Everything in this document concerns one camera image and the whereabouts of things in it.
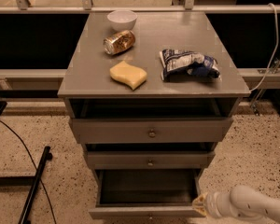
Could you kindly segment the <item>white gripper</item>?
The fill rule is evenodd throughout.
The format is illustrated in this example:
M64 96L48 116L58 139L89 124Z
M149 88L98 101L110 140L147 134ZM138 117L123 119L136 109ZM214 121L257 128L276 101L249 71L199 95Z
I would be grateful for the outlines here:
M230 194L228 192L213 191L208 194L200 194L193 200L192 206L205 217L208 214L213 218L223 218L230 217L232 214Z

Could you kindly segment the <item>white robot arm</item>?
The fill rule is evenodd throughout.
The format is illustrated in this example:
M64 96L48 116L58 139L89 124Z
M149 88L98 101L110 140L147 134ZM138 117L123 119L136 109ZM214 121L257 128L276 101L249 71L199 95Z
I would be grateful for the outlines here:
M244 185L230 191L201 194L192 202L192 207L205 217L233 217L250 223L268 218L280 224L280 200Z

